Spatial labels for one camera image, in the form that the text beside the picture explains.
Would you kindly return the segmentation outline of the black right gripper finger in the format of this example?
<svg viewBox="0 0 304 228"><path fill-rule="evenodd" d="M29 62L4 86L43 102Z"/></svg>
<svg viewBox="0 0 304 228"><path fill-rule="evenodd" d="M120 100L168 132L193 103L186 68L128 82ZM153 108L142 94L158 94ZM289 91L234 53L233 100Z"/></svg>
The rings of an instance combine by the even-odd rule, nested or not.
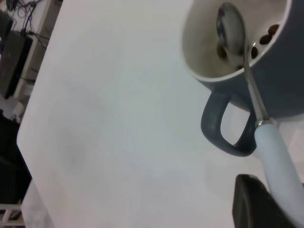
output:
<svg viewBox="0 0 304 228"><path fill-rule="evenodd" d="M264 184L255 176L236 177L232 216L237 228L293 228Z"/></svg>

